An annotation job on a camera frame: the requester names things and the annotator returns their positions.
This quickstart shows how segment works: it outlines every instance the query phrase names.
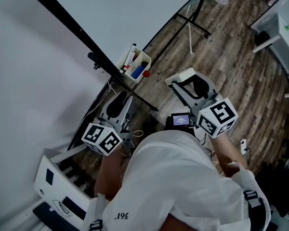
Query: strap buckle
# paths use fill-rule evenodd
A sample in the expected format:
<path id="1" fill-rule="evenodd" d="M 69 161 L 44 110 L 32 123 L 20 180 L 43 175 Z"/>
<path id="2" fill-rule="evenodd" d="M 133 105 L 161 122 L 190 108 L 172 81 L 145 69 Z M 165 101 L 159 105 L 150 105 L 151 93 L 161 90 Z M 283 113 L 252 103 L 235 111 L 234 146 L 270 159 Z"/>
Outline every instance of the strap buckle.
<path id="1" fill-rule="evenodd" d="M 249 203 L 249 205 L 251 206 L 251 208 L 254 208 L 254 207 L 261 205 L 261 202 L 258 199 L 258 195 L 257 195 L 256 191 L 246 190 L 244 192 L 244 197 L 245 197 L 246 201 Z"/>
<path id="2" fill-rule="evenodd" d="M 103 220 L 96 220 L 93 223 L 90 224 L 90 231 L 93 230 L 102 230 L 103 229 Z"/>

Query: blue object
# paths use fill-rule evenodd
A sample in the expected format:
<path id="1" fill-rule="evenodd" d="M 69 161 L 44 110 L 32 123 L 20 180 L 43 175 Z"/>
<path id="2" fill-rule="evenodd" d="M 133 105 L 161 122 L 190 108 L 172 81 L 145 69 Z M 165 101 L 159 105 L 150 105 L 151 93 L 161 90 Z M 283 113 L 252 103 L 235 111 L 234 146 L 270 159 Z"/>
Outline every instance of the blue object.
<path id="1" fill-rule="evenodd" d="M 139 75 L 144 71 L 144 69 L 145 69 L 145 67 L 144 66 L 138 66 L 137 68 L 136 68 L 136 70 L 132 73 L 132 77 L 134 78 L 134 79 L 137 79 L 138 77 L 139 77 Z"/>

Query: red cap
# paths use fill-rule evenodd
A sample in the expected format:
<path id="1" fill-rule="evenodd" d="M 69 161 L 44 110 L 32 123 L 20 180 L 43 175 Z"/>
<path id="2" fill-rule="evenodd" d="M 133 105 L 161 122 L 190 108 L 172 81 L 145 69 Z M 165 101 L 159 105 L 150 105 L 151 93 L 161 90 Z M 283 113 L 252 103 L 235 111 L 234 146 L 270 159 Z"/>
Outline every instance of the red cap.
<path id="1" fill-rule="evenodd" d="M 150 72 L 148 70 L 145 70 L 144 73 L 143 73 L 143 76 L 146 77 L 146 78 L 149 77 L 150 76 Z"/>

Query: black sticker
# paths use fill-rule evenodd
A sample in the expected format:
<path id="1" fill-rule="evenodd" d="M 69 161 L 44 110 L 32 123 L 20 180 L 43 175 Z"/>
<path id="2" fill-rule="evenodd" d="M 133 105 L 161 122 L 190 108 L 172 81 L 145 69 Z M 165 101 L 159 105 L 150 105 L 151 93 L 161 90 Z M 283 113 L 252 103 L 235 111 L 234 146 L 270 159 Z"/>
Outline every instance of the black sticker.
<path id="1" fill-rule="evenodd" d="M 113 132 L 110 132 L 107 137 L 99 144 L 99 146 L 107 153 L 110 153 L 118 143 L 119 139 Z"/>
<path id="2" fill-rule="evenodd" d="M 232 125 L 233 123 L 234 123 L 234 120 L 231 121 L 231 122 L 229 122 L 229 123 L 226 124 L 225 126 L 223 126 L 223 127 L 219 130 L 219 132 L 218 132 L 218 134 L 217 134 L 216 136 L 218 136 L 218 135 L 220 135 L 221 133 L 223 133 L 223 132 L 227 131 L 228 129 L 230 129 L 230 127 L 231 127 L 231 125 Z"/>
<path id="3" fill-rule="evenodd" d="M 92 125 L 92 127 L 89 129 L 88 133 L 84 137 L 85 140 L 96 143 L 97 139 L 102 134 L 104 128 Z"/>
<path id="4" fill-rule="evenodd" d="M 53 185 L 53 173 L 47 169 L 46 171 L 46 181 L 52 186 Z"/>
<path id="5" fill-rule="evenodd" d="M 225 101 L 211 107 L 210 109 L 220 124 L 229 121 L 231 118 L 236 116 Z"/>
<path id="6" fill-rule="evenodd" d="M 75 204 L 69 197 L 65 197 L 65 199 L 62 201 L 62 204 L 71 212 L 73 212 L 76 216 L 78 216 L 81 220 L 85 219 L 87 213 L 77 204 Z"/>
<path id="7" fill-rule="evenodd" d="M 207 120 L 203 115 L 200 115 L 198 126 L 206 130 L 211 136 L 213 136 L 214 132 L 217 129 L 217 127 L 214 124 L 212 124 L 209 120 Z"/>

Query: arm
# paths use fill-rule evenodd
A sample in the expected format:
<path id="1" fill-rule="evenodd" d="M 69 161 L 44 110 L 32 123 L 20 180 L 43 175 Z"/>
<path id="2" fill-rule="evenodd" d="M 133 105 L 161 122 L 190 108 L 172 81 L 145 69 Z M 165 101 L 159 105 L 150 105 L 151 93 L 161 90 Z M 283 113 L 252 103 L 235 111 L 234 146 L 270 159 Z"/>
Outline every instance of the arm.
<path id="1" fill-rule="evenodd" d="M 100 171 L 94 186 L 94 196 L 104 194 L 106 199 L 112 200 L 119 189 L 120 183 L 120 147 L 116 148 L 109 156 L 103 156 Z"/>
<path id="2" fill-rule="evenodd" d="M 210 138 L 210 140 L 221 168 L 227 177 L 231 177 L 239 171 L 238 166 L 229 165 L 234 161 L 240 163 L 244 168 L 248 168 L 243 155 L 231 143 L 226 133 L 221 134 L 215 139 Z"/>

